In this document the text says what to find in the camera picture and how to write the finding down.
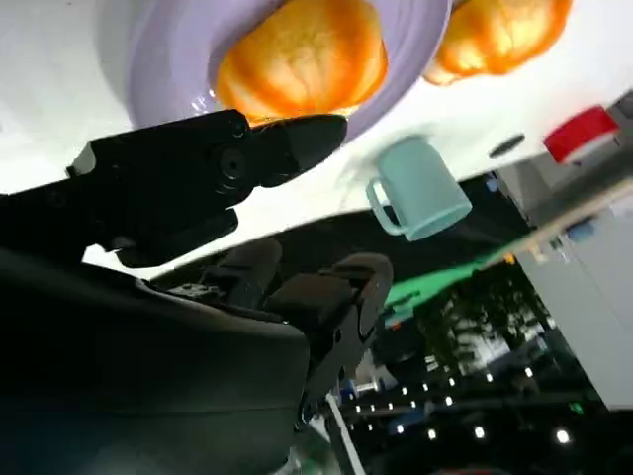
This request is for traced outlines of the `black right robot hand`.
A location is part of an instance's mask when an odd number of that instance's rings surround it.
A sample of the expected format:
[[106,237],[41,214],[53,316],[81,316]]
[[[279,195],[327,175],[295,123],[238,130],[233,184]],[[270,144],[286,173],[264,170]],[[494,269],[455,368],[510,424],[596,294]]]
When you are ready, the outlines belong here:
[[65,179],[1,199],[1,470],[272,474],[369,347],[393,283],[357,253],[281,280],[236,206],[343,143],[345,118],[226,110],[89,142]]

